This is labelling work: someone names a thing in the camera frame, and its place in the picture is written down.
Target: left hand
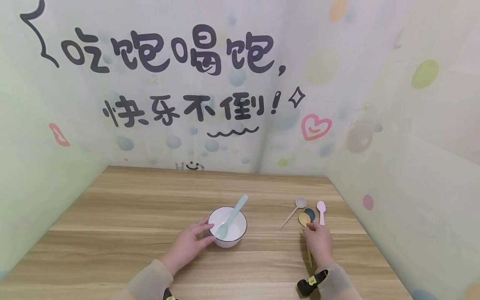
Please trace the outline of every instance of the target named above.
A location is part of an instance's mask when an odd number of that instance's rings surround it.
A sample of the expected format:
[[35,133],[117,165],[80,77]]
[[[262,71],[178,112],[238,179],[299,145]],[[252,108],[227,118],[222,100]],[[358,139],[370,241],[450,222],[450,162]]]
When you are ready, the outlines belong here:
[[202,232],[213,228],[214,224],[207,225],[209,217],[206,216],[182,230],[167,253],[160,258],[172,276],[191,262],[201,250],[215,241],[214,236],[197,239]]

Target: exclamation mark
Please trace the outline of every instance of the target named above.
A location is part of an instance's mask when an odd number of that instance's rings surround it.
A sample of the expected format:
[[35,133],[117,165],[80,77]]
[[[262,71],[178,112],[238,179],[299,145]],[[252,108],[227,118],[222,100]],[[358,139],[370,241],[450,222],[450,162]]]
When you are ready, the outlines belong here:
[[280,96],[282,96],[282,92],[278,91],[275,93],[275,98],[273,99],[273,109],[272,109],[272,115],[276,113],[276,107],[278,106],[278,102],[280,101]]

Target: light blue spoon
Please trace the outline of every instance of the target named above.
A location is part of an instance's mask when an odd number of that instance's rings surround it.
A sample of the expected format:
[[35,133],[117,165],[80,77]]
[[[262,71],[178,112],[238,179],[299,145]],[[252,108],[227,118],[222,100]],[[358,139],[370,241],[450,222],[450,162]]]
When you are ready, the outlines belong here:
[[220,225],[220,227],[216,230],[215,237],[219,240],[223,240],[228,233],[228,227],[230,223],[233,221],[233,218],[239,213],[245,202],[247,202],[248,196],[243,195],[240,200],[237,202],[237,205],[235,205],[235,208],[233,209],[232,213],[228,217],[227,221]]

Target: hand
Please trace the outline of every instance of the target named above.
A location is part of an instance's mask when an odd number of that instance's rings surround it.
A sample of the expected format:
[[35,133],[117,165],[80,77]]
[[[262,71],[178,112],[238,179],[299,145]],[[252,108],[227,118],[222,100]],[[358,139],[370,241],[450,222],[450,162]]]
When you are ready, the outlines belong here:
[[160,261],[163,262],[172,276],[191,262],[201,250],[215,241],[214,236],[201,240],[197,239],[199,234],[213,228],[214,224],[206,224],[209,217],[206,216],[197,223],[185,228],[177,236],[167,253],[160,258]]
[[318,223],[308,223],[302,231],[317,267],[334,264],[332,236],[328,228]]

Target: pink heart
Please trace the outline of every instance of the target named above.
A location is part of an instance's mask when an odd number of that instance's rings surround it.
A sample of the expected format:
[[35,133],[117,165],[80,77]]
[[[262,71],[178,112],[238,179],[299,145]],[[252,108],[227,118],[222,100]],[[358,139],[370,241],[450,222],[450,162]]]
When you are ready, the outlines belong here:
[[[321,129],[314,129],[312,127],[308,128],[308,131],[311,133],[316,133],[312,136],[308,136],[307,134],[307,128],[305,127],[305,124],[307,123],[307,120],[312,118],[313,119],[313,124],[315,127],[319,127],[323,123],[327,123],[327,128],[321,132]],[[311,141],[314,139],[318,139],[319,137],[322,137],[327,134],[327,132],[330,130],[330,127],[332,127],[332,120],[330,119],[320,119],[317,115],[315,114],[308,114],[306,115],[303,120],[301,121],[301,132],[303,133],[303,138],[305,141]]]
[[53,137],[55,138],[55,141],[57,141],[57,143],[60,146],[64,146],[64,147],[70,146],[70,143],[63,136],[63,134],[60,131],[60,128],[55,123],[50,123],[48,126],[53,131]]

